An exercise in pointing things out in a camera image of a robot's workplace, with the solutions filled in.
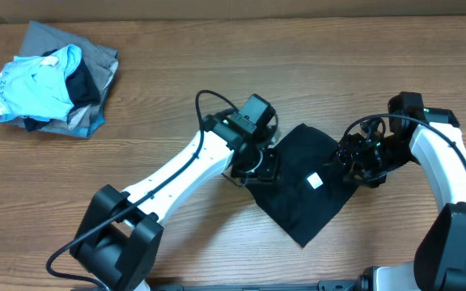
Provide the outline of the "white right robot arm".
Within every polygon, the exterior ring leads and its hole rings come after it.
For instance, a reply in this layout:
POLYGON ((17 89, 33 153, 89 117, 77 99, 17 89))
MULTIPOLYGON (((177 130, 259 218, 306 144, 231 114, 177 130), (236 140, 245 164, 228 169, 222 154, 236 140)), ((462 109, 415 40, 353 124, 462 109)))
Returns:
POLYGON ((374 188, 408 162, 426 175, 438 216, 413 262, 368 268, 355 290, 466 290, 466 149, 452 111, 408 106, 356 120, 344 133, 333 164, 345 182, 374 188))

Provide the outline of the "black t-shirt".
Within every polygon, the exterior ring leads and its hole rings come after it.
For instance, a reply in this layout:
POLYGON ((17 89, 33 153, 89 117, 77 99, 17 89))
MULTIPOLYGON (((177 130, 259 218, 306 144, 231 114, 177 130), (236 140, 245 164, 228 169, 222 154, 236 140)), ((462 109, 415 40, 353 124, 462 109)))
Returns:
POLYGON ((328 134, 300 124, 275 147, 278 177, 250 182, 247 189, 292 239, 305 247, 343 208, 358 189, 343 180, 342 168, 330 162, 337 142, 328 134))

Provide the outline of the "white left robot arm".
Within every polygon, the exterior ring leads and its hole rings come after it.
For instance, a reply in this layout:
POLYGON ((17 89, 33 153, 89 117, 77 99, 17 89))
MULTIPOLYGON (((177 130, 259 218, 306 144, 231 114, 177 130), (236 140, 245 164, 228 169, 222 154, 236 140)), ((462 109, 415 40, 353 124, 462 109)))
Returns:
POLYGON ((191 142, 155 173, 91 199, 69 252, 98 290, 146 290, 168 218, 203 184, 235 166, 245 179, 265 160, 277 115, 208 115, 191 142))

